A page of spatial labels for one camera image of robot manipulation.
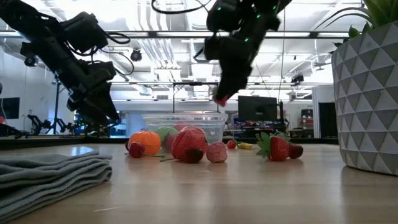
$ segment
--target plastic bowl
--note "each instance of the plastic bowl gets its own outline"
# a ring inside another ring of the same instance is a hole
[[[173,127],[176,124],[198,126],[206,132],[209,144],[222,141],[225,121],[228,114],[143,114],[147,130],[156,131],[161,127]]]

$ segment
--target grey towel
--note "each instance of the grey towel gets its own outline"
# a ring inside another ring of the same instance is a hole
[[[97,152],[0,158],[0,223],[108,181],[110,159]]]

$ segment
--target wooden table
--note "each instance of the wooden table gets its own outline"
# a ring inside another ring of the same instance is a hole
[[[225,164],[132,159],[123,145],[62,146],[0,155],[112,154],[111,182],[12,224],[398,223],[398,178],[345,167],[338,146],[304,145],[302,160],[230,151]]]

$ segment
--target black monitor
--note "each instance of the black monitor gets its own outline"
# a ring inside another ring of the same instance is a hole
[[[6,115],[2,113],[1,103]],[[0,116],[6,119],[19,119],[19,97],[0,98]]]
[[[240,121],[277,121],[277,98],[238,96]]]

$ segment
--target plant pot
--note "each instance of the plant pot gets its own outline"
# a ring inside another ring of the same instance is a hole
[[[347,166],[398,175],[398,22],[336,49],[333,80]]]

